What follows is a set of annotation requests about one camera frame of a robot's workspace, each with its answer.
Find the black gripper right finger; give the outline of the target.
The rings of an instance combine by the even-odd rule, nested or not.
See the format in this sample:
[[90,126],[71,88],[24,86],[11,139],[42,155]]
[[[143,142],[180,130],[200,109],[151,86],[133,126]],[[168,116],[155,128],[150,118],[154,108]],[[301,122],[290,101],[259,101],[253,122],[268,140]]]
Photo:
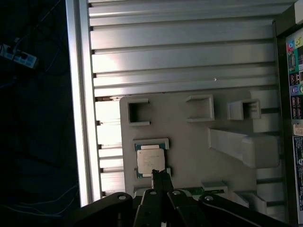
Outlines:
[[170,175],[161,171],[162,189],[174,211],[172,223],[177,227],[288,227],[272,217],[233,201],[204,193],[198,201],[174,189]]

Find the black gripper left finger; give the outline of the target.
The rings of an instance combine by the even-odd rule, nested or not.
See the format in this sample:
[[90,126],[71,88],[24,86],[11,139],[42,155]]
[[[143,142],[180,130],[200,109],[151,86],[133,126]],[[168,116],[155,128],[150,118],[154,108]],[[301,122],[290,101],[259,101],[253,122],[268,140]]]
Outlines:
[[116,192],[80,210],[81,227],[159,227],[161,226],[163,172],[152,171],[152,188],[133,198]]

